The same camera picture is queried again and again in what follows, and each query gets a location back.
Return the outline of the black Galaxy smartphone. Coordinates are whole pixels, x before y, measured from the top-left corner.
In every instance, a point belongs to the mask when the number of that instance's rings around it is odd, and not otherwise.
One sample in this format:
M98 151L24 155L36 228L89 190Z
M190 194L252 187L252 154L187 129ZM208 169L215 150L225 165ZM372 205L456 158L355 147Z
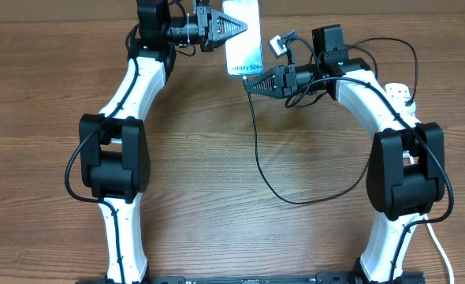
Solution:
M222 12L247 25L247 29L225 42L225 59L230 76L263 72L262 37L258 0L223 1Z

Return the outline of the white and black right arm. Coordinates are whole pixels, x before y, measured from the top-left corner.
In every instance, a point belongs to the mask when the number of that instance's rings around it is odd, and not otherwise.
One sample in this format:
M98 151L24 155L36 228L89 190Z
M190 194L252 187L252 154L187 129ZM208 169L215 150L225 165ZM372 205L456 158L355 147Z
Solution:
M249 95L283 99L296 107L309 92L330 95L346 107L372 140L361 174L376 215L365 251L352 272L320 272L318 282L422 283L420 272L402 265L417 226L431 225L429 212L453 199L445 172L444 134L415 115L415 93L402 84L380 85L375 68L351 58L340 25L316 28L309 44L313 62L279 65L244 81Z

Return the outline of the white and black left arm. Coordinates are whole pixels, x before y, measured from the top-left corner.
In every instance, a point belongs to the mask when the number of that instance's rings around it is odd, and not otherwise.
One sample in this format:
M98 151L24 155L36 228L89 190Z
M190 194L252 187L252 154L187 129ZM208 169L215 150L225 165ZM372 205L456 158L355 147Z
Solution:
M169 1L139 1L139 22L127 34L128 68L112 99L98 114L84 114L80 144L71 160L80 160L89 203L102 212L109 265L103 283L145 283L148 260L143 250L140 205L151 174L144 122L165 87L182 47L211 52L231 39L257 34L256 7L237 14L195 1L193 12L173 17Z

